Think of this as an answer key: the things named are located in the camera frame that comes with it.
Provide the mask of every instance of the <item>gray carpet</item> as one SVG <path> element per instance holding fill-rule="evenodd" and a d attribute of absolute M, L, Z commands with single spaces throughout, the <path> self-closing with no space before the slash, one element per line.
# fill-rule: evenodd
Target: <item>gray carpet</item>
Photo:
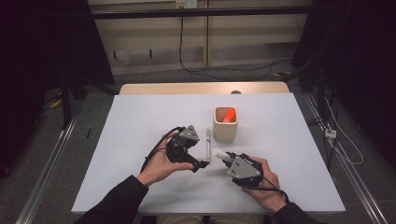
<path fill-rule="evenodd" d="M 264 65 L 236 65 L 227 66 L 227 68 L 246 69 Z M 292 70 L 292 67 L 288 63 L 278 64 L 273 67 L 273 71 L 288 70 Z M 267 71 L 261 69 L 252 71 L 204 71 L 201 73 L 243 81 L 262 77 Z M 268 76 L 260 79 L 260 81 L 276 79 L 277 77 Z M 186 71 L 178 70 L 116 76 L 116 88 L 119 89 L 125 83 L 193 81 L 220 80 L 202 75 L 192 75 Z M 294 92 L 305 119 L 312 119 L 312 112 L 306 103 L 304 94 L 298 88 L 297 81 L 293 80 L 288 84 L 290 90 Z M 88 98 L 85 101 L 69 142 L 64 149 L 56 172 L 49 182 L 49 187 L 36 212 L 33 223 L 73 223 L 79 217 L 79 215 L 72 214 L 70 210 L 76 199 L 81 180 L 88 169 L 113 100 L 112 96 L 101 93 L 90 86 L 86 90 L 89 92 Z M 362 165 L 356 166 L 356 169 L 377 199 L 388 222 L 396 223 L 396 215 L 394 213 L 394 210 L 396 210 L 396 171 L 377 153 L 371 140 L 363 133 L 358 132 L 354 119 L 340 101 L 337 102 L 339 105 L 339 124 L 360 148 L 365 159 Z M 44 111 L 38 120 L 35 127 L 35 134 L 33 134 L 24 154 L 12 166 L 11 176 L 7 179 L 0 180 L 0 223 L 15 223 L 17 220 L 32 187 L 58 140 L 62 122 L 62 109 L 60 107 Z M 91 129 L 91 133 L 90 137 L 87 138 L 89 129 Z M 313 125 L 309 129 L 314 136 L 320 153 L 325 158 L 322 132 L 319 126 Z M 355 157 L 356 152 L 348 144 L 345 137 L 339 135 L 339 139 L 345 148 L 347 148 L 348 155 L 351 159 L 357 160 L 358 158 Z M 372 223 L 365 208 L 361 204 L 361 200 L 352 188 L 335 156 L 332 158 L 330 173 L 346 206 L 346 212 L 332 215 L 312 214 L 312 216 L 326 223 Z"/>

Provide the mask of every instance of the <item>person's left hand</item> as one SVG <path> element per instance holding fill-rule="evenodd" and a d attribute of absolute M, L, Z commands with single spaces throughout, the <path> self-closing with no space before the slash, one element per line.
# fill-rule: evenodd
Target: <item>person's left hand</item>
<path fill-rule="evenodd" d="M 166 156 L 166 143 L 169 138 L 175 136 L 177 132 L 169 134 L 160 145 L 157 147 L 157 152 L 148 162 L 145 170 L 137 177 L 137 179 L 147 187 L 153 183 L 160 182 L 168 177 L 175 171 L 192 170 L 193 166 L 191 163 L 172 163 Z"/>

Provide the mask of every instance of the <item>person's right hand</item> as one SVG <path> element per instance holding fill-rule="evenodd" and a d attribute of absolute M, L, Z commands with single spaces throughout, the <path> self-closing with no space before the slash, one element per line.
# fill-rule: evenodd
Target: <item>person's right hand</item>
<path fill-rule="evenodd" d="M 275 187 L 278 189 L 279 180 L 277 179 L 277 175 L 271 172 L 270 166 L 266 159 L 260 159 L 257 157 L 249 157 L 253 161 L 256 161 L 262 165 L 262 171 L 264 177 L 269 180 Z M 273 186 L 268 183 L 265 179 L 260 183 L 258 188 L 273 188 Z M 253 197 L 256 202 L 263 208 L 270 210 L 272 213 L 277 212 L 283 206 L 286 205 L 286 202 L 283 196 L 279 192 L 267 191 L 267 190 L 255 190 L 255 189 L 246 189 L 242 188 L 242 191 L 249 194 Z"/>

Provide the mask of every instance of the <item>pen holder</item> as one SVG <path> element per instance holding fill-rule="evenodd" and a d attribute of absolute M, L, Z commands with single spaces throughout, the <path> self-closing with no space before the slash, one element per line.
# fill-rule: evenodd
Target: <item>pen holder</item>
<path fill-rule="evenodd" d="M 228 122 L 223 122 L 230 109 L 234 110 L 233 117 Z M 238 113 L 232 106 L 216 107 L 213 113 L 213 138 L 218 142 L 230 143 L 235 139 L 238 127 Z"/>

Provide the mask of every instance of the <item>hand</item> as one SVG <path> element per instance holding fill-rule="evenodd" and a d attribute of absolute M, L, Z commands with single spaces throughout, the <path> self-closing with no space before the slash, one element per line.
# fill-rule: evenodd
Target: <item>hand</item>
<path fill-rule="evenodd" d="M 269 180 L 275 187 L 278 189 L 279 180 L 277 179 L 277 175 L 271 172 L 270 166 L 268 165 L 267 160 L 260 159 L 256 157 L 249 157 L 253 161 L 256 161 L 262 165 L 262 171 L 264 172 L 264 177 Z M 265 179 L 260 183 L 259 188 L 273 188 L 273 186 L 268 183 Z M 286 202 L 283 196 L 279 192 L 267 191 L 267 190 L 255 190 L 255 189 L 245 189 L 242 188 L 242 191 L 249 194 L 253 197 L 256 202 L 263 208 L 270 210 L 272 213 L 277 212 L 283 206 L 286 205 Z"/>
<path fill-rule="evenodd" d="M 145 170 L 137 177 L 137 179 L 147 187 L 153 183 L 160 182 L 175 171 L 191 170 L 193 166 L 191 163 L 172 163 L 166 156 L 166 143 L 169 138 L 175 136 L 177 132 L 169 134 L 160 145 L 156 148 L 158 151 L 154 154 L 148 162 Z"/>

